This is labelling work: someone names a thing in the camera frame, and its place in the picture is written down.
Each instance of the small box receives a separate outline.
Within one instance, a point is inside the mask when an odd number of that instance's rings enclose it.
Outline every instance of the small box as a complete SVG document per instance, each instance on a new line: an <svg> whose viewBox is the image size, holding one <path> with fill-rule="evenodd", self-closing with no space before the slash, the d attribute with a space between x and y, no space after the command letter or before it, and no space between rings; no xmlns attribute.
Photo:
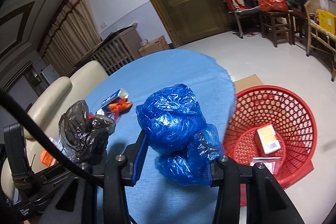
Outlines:
<svg viewBox="0 0 336 224"><path fill-rule="evenodd" d="M154 52L169 50L169 46L164 36L158 37L139 49L140 55L146 56Z"/></svg>
<svg viewBox="0 0 336 224"><path fill-rule="evenodd" d="M320 27L330 32L332 35L336 34L336 15L319 9Z"/></svg>
<svg viewBox="0 0 336 224"><path fill-rule="evenodd" d="M120 101L121 99L128 98L128 93L124 89L119 89L115 93L113 93L111 96L106 98L100 105L100 109L97 111L96 114L103 115L102 113L108 113L109 110L109 104L116 103Z"/></svg>
<svg viewBox="0 0 336 224"><path fill-rule="evenodd" d="M260 155L263 157L272 156L274 152L281 148L274 128L270 123L257 129L254 140Z"/></svg>

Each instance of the round table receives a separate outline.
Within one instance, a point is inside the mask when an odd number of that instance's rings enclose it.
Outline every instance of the round table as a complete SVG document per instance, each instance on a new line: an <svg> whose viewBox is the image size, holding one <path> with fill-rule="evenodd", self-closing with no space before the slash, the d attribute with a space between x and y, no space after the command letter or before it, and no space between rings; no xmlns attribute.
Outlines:
<svg viewBox="0 0 336 224"><path fill-rule="evenodd" d="M109 137L108 158L123 153L135 143L141 131L135 107L153 92L175 84L186 84L196 95L204 117L218 129L223 139L235 107L235 88L230 76L216 60L188 50L166 50L137 59L97 86L85 101L95 113L103 100L120 88L129 93L131 110L117 122ZM212 222L218 188L181 186L165 179L156 169L157 152L148 148L140 180L126 187L130 215L138 224L207 224ZM98 223L103 223L102 190L97 197Z"/></svg>

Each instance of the white floor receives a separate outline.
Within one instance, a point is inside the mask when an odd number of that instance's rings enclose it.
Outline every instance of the white floor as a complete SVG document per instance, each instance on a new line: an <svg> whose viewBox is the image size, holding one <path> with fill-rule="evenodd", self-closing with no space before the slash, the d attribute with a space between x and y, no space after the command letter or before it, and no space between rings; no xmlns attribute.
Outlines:
<svg viewBox="0 0 336 224"><path fill-rule="evenodd" d="M292 90L306 101L318 128L312 159L314 171L286 190L306 224L322 223L336 202L336 81L317 58L299 46L255 37L240 39L231 32L181 48L214 57L233 81L256 74L266 85ZM246 220L241 210L241 223Z"/></svg>

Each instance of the slipper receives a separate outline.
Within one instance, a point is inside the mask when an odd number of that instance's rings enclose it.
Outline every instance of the slipper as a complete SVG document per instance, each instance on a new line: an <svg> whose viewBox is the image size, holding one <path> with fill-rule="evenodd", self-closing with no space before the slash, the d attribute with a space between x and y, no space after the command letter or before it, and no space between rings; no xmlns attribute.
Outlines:
<svg viewBox="0 0 336 224"><path fill-rule="evenodd" d="M255 37L258 33L257 32L249 32L247 37Z"/></svg>

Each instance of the red plastic basket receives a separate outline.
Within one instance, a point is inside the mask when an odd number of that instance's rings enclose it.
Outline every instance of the red plastic basket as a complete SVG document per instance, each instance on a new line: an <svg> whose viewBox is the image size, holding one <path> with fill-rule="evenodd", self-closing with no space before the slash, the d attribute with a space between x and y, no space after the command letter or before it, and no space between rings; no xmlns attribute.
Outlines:
<svg viewBox="0 0 336 224"><path fill-rule="evenodd" d="M272 85L254 86L239 92L223 144L226 155L234 159L236 154L237 160L235 147L242 140L241 136L270 122L285 145L283 164L276 174L285 189L314 169L311 158L317 140L316 123L310 108L295 93ZM239 157L250 157L254 145L252 141L246 142Z"/></svg>

